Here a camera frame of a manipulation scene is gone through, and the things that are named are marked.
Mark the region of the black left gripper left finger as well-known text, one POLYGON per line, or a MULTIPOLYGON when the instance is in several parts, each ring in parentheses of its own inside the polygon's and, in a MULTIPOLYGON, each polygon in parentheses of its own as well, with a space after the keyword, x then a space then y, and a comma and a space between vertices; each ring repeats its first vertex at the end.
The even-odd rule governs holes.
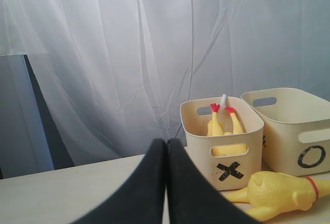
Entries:
POLYGON ((162 223, 166 169, 166 142, 154 139, 127 180, 72 223, 162 223))

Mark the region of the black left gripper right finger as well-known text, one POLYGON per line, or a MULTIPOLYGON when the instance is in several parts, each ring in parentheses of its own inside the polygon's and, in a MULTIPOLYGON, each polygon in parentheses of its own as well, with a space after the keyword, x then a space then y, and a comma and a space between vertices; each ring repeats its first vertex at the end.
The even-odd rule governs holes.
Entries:
POLYGON ((216 191, 176 138, 167 141, 167 199, 170 223, 259 223, 216 191))

